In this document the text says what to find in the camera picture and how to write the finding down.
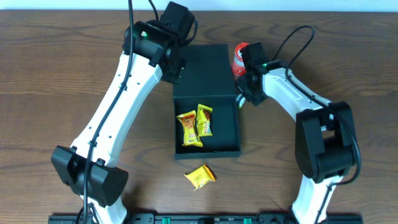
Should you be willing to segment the silver yellow snack packet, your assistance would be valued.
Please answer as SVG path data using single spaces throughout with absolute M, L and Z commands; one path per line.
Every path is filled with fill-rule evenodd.
M 237 104 L 237 107 L 238 107 L 239 110 L 242 108 L 242 106 L 245 103 L 245 101 L 246 101 L 246 98 L 243 96 L 242 93 L 237 95 L 236 104 Z

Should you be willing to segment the red Pringles can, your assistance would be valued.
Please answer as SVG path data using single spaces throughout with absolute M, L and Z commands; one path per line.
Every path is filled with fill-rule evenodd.
M 247 45 L 249 45 L 249 43 L 241 42 L 234 49 L 234 58 L 233 58 L 233 64 L 231 66 L 231 69 L 232 69 L 232 72 L 235 75 L 235 77 L 238 77 L 238 78 L 241 77 L 242 75 L 244 75 L 246 72 L 241 50 L 243 48 L 245 48 Z

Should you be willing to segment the yellow chocolate wafer packet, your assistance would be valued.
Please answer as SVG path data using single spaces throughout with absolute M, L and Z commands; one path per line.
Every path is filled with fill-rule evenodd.
M 199 104 L 197 109 L 197 132 L 199 137 L 212 136 L 210 117 L 213 109 Z

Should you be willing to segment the yellow orange snack packet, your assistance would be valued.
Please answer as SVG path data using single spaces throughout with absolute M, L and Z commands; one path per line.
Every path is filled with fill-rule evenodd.
M 189 111 L 178 115 L 176 118 L 181 122 L 183 126 L 183 144 L 182 146 L 196 146 L 203 147 L 203 143 L 198 137 L 196 131 L 196 115 L 195 110 Z

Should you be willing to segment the small yellow snack packet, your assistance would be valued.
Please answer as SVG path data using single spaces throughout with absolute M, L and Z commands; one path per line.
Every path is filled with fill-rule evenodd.
M 199 168 L 195 169 L 189 174 L 185 174 L 185 177 L 192 183 L 195 187 L 194 191 L 202 188 L 209 182 L 215 182 L 216 177 L 212 170 L 207 164 L 203 164 Z

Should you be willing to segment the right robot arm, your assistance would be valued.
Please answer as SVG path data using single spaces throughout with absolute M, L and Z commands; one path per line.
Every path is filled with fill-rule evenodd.
M 361 159 L 353 114 L 344 101 L 333 103 L 298 80 L 286 63 L 270 60 L 261 43 L 241 50 L 246 69 L 238 78 L 240 101 L 257 106 L 272 98 L 295 121 L 295 159 L 303 174 L 299 193 L 286 213 L 266 212 L 259 223 L 362 223 L 358 214 L 327 214 L 335 189 L 352 183 L 359 175 L 344 177 Z

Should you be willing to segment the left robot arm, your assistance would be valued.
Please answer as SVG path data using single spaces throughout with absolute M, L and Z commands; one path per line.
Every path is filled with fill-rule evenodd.
M 178 84 L 186 61 L 180 49 L 196 36 L 198 23 L 185 6 L 169 2 L 164 13 L 130 20 L 116 74 L 98 109 L 68 147 L 51 156 L 61 181 L 83 199 L 74 216 L 50 223 L 127 223 L 121 195 L 129 177 L 118 168 L 126 135 L 144 100 L 160 81 Z

